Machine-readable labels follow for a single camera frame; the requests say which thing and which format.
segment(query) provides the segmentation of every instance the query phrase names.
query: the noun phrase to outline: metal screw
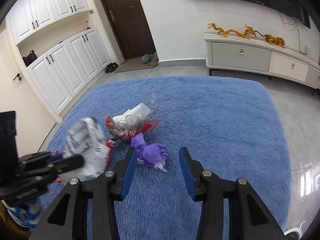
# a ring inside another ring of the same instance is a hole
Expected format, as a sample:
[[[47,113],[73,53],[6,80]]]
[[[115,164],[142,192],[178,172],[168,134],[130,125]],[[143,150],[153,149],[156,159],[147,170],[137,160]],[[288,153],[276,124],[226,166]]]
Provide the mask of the metal screw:
[[[244,178],[240,178],[240,179],[238,179],[238,182],[239,182],[239,184],[241,184],[241,185],[245,185],[245,184],[247,184],[247,180],[246,180],[246,179],[244,179]]]
[[[77,178],[73,178],[69,182],[70,182],[71,185],[75,185],[75,184],[77,184],[79,182],[79,180]]]
[[[104,174],[106,177],[112,177],[115,173],[113,171],[106,171]]]
[[[211,171],[202,171],[202,175],[205,177],[210,177],[212,175]]]

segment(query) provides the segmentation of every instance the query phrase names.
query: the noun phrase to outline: dragon figurine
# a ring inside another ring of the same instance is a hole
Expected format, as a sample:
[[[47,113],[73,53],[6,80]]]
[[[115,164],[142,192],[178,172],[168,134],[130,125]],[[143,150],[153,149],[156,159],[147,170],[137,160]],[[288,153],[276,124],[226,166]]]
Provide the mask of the dragon figurine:
[[[234,29],[229,29],[227,31],[225,31],[224,29],[218,27],[218,25],[216,25],[215,23],[208,23],[207,25],[208,29],[215,29],[216,31],[218,31],[218,34],[222,34],[224,37],[227,37],[229,33],[233,32],[236,33],[239,37],[245,38],[245,39],[249,39],[248,35],[254,35],[256,36],[256,33],[259,33],[262,37],[266,38],[266,41],[269,42],[272,45],[279,45],[282,48],[284,48],[285,46],[285,42],[284,39],[280,38],[280,37],[274,37],[270,34],[266,34],[266,35],[262,35],[260,32],[253,30],[252,27],[249,27],[247,25],[245,25],[245,31],[244,33],[240,33]]]

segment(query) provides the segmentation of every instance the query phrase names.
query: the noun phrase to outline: blue rug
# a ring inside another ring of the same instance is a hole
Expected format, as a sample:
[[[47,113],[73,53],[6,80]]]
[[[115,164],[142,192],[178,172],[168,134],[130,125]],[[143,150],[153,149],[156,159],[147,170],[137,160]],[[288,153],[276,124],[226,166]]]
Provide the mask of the blue rug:
[[[148,102],[152,91],[159,99],[157,114],[168,116],[145,139],[166,145],[168,172],[136,166],[127,198],[115,202],[120,239],[196,239],[202,203],[194,203],[187,193],[179,165],[183,146],[221,178],[246,178],[284,229],[290,203],[289,153],[278,113],[266,89],[257,82],[187,76],[100,85],[75,107],[48,150],[63,152],[68,130],[87,116],[95,116],[111,138],[105,115],[119,115]],[[128,148],[123,142],[115,148],[109,169],[124,158]],[[50,191],[42,196],[45,207],[60,189],[61,185],[50,185]],[[90,214],[88,224],[92,225]],[[228,239],[226,201],[223,238]],[[88,239],[92,239],[91,229]]]

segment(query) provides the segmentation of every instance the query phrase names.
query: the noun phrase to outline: black door handle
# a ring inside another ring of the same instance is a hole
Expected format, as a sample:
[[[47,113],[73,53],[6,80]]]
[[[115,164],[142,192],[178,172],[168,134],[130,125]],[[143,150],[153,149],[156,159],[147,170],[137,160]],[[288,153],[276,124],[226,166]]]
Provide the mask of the black door handle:
[[[19,80],[21,80],[20,73],[18,73],[18,74],[14,77],[14,79],[12,79],[12,81],[15,80],[16,78],[18,78]]]

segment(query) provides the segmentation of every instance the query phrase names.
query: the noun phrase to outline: black bag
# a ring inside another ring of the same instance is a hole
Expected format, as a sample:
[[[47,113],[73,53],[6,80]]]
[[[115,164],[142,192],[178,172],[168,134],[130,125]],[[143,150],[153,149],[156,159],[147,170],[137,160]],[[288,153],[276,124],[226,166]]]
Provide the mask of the black bag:
[[[22,57],[24,63],[26,64],[26,67],[29,66],[32,62],[34,62],[37,58],[38,57],[33,50],[30,51],[28,56]]]

